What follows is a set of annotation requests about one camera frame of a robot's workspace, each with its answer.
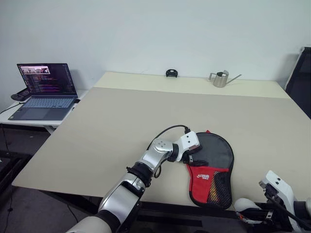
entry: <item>laptop touchpad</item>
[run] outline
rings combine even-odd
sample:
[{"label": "laptop touchpad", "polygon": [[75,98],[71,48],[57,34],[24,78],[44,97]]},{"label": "laptop touchpad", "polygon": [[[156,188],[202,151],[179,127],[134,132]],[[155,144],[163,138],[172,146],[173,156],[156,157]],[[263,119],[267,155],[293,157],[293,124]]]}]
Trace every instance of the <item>laptop touchpad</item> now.
[{"label": "laptop touchpad", "polygon": [[32,108],[28,109],[22,116],[21,120],[41,120],[50,109]]}]

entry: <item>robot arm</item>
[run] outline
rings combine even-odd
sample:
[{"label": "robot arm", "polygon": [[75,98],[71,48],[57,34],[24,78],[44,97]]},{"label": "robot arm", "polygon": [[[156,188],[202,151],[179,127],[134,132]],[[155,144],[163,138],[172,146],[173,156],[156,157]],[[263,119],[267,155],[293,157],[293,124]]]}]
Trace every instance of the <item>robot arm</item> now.
[{"label": "robot arm", "polygon": [[234,206],[240,219],[254,224],[258,231],[311,231],[311,199],[297,201],[292,188],[273,171],[268,171],[259,182],[264,189],[267,203],[254,203],[249,199],[238,199]]},{"label": "robot arm", "polygon": [[156,138],[143,156],[127,167],[127,173],[103,198],[98,213],[89,216],[72,227],[67,233],[114,233],[120,226],[132,222],[139,210],[139,201],[150,186],[161,164],[166,160],[180,161],[187,150],[200,145],[195,132],[191,131],[176,142]]}]

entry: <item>laptop keyboard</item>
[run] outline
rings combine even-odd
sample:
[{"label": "laptop keyboard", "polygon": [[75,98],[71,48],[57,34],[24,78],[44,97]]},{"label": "laptop keyboard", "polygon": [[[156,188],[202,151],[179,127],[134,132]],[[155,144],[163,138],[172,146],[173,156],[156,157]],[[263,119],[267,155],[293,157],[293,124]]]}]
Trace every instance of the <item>laptop keyboard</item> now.
[{"label": "laptop keyboard", "polygon": [[31,98],[23,108],[68,108],[74,98]]}]

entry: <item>paddle cover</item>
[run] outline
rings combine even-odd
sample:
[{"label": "paddle cover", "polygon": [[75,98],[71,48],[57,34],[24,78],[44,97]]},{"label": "paddle cover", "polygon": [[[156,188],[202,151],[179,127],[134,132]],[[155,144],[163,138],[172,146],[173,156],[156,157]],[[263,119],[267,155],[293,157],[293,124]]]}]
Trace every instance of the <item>paddle cover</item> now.
[{"label": "paddle cover", "polygon": [[201,207],[227,209],[232,203],[233,151],[219,135],[207,131],[197,136],[202,149],[191,154],[193,162],[187,164],[190,198]]}]

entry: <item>cable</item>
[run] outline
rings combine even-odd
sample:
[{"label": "cable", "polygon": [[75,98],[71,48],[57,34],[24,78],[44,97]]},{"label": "cable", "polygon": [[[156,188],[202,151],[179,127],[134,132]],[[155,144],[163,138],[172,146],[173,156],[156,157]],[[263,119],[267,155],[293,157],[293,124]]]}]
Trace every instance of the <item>cable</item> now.
[{"label": "cable", "polygon": [[305,221],[303,221],[302,219],[296,217],[295,215],[293,215],[291,212],[289,212],[287,209],[285,209],[283,206],[281,206],[276,200],[274,200],[273,198],[267,196],[267,199],[269,199],[270,201],[273,202],[274,205],[276,205],[276,207],[280,210],[282,210],[283,212],[285,212],[288,217],[292,218],[293,220],[295,220],[296,222],[300,223],[301,225],[307,227],[308,231],[311,230],[311,225],[309,225],[308,223],[306,223]]},{"label": "cable", "polygon": [[[184,127],[185,128],[185,133],[189,133],[190,132],[190,129],[185,126],[185,125],[173,125],[173,126],[170,126],[168,128],[166,128],[165,130],[163,130],[161,133],[159,133],[157,136],[155,136],[155,138],[150,142],[149,146],[147,147],[147,150],[149,149],[149,147],[151,146],[151,143],[156,139],[158,138],[160,135],[164,134],[166,131],[172,129],[172,128],[177,128],[177,127]],[[155,171],[155,175],[154,175],[154,178],[158,178],[161,174],[161,171],[162,171],[162,163],[164,163],[167,159],[163,160],[159,166],[159,168]]]},{"label": "cable", "polygon": [[1,113],[4,113],[5,111],[7,111],[7,110],[9,110],[9,109],[11,109],[11,108],[14,108],[14,107],[16,107],[16,106],[18,106],[18,105],[20,105],[20,104],[24,104],[24,103],[18,102],[18,104],[14,105],[14,106],[12,106],[12,107],[9,107],[9,108],[7,108],[7,109],[5,109],[5,110],[3,110],[2,112],[0,112],[0,114],[1,114]]},{"label": "cable", "polygon": [[[190,132],[190,129],[187,126],[185,126],[185,125],[173,125],[173,126],[170,126],[170,127],[166,128],[165,130],[163,130],[161,133],[159,133],[157,136],[155,136],[155,138],[153,140],[158,138],[160,135],[164,134],[167,130],[170,130],[172,128],[177,128],[177,127],[184,127],[185,128],[185,133],[189,133]],[[147,150],[151,146],[151,143],[153,142],[153,140],[150,142],[149,146],[147,147]]]},{"label": "cable", "polygon": [[[8,154],[10,154],[10,151],[9,151],[9,147],[8,147],[8,142],[6,140],[6,135],[5,135],[5,131],[4,131],[4,127],[3,127],[3,124],[1,124],[1,127],[2,127],[2,132],[3,132],[3,137],[4,137],[4,141],[5,141],[5,146],[6,146],[6,151]],[[6,217],[6,223],[5,223],[5,228],[4,228],[4,231],[3,233],[6,232],[6,229],[8,227],[8,224],[9,224],[9,216],[10,216],[10,213],[13,211],[13,208],[12,208],[12,203],[13,203],[13,187],[12,187],[12,174],[13,174],[13,164],[11,166],[11,173],[10,173],[10,183],[11,183],[11,189],[10,189],[10,207],[9,209],[7,210],[8,211],[8,215]]]},{"label": "cable", "polygon": [[76,219],[77,223],[79,222],[76,215],[73,213],[73,211],[70,209],[69,205],[67,205],[69,211],[72,213],[73,217]]},{"label": "cable", "polygon": [[166,161],[167,159],[165,159],[165,160],[163,160],[162,162],[161,162],[161,164],[160,164],[160,166],[159,166],[159,168],[155,171],[155,175],[154,175],[154,178],[158,178],[159,176],[160,176],[160,174],[161,174],[161,171],[162,171],[162,163],[164,163],[165,161]]}]

